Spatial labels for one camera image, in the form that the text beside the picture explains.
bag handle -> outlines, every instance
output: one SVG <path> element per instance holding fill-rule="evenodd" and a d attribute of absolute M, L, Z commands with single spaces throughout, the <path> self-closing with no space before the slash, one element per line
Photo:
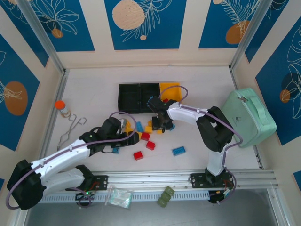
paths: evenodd
<path fill-rule="evenodd" d="M 262 106 L 262 103 L 260 102 L 260 100 L 257 97 L 249 97 L 249 100 L 251 100 L 252 103 L 254 104 L 254 106 L 257 110 L 259 119 L 262 122 L 262 124 L 267 125 L 269 123 L 269 120 L 265 114 L 264 106 Z"/>

small bottle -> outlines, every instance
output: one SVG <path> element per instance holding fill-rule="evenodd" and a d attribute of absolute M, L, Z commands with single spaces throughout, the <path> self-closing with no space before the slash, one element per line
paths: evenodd
<path fill-rule="evenodd" d="M 68 118 L 71 115 L 71 111 L 67 108 L 63 100 L 56 101 L 55 108 L 60 111 L 64 118 Z"/>

gray floor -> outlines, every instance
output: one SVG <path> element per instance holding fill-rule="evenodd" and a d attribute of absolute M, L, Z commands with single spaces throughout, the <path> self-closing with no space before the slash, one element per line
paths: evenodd
<path fill-rule="evenodd" d="M 266 191 L 236 191 L 225 203 L 173 201 L 166 208 L 155 202 L 133 202 L 130 210 L 93 204 L 38 204 L 26 226 L 274 226 L 273 209 Z"/>

blue lego brick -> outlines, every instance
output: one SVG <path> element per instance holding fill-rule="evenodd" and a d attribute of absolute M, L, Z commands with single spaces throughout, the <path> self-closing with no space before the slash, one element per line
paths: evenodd
<path fill-rule="evenodd" d="M 169 131 L 172 131 L 175 128 L 175 125 L 173 124 L 172 128 Z"/>
<path fill-rule="evenodd" d="M 186 151 L 185 151 L 185 148 L 184 148 L 184 147 L 178 147 L 178 148 L 173 149 L 173 155 L 174 155 L 174 156 L 183 154 L 183 153 L 185 153 L 185 152 L 186 152 Z"/>
<path fill-rule="evenodd" d="M 115 147 L 113 148 L 113 151 L 112 151 L 114 154 L 119 154 L 119 147 Z"/>
<path fill-rule="evenodd" d="M 141 124 L 141 122 L 137 122 L 137 131 L 138 132 L 141 132 L 141 133 L 143 133 L 144 132 L 144 129 L 143 129 L 143 127 L 142 127 L 142 124 Z"/>

orange cap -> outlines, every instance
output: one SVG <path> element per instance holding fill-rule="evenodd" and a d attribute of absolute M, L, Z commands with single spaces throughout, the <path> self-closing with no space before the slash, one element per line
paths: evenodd
<path fill-rule="evenodd" d="M 66 107 L 66 104 L 65 104 L 65 102 L 63 101 L 63 100 L 58 100 L 58 101 L 56 101 L 56 103 L 55 103 L 55 108 L 57 109 L 57 110 L 62 110 L 62 109 L 64 109 Z"/>

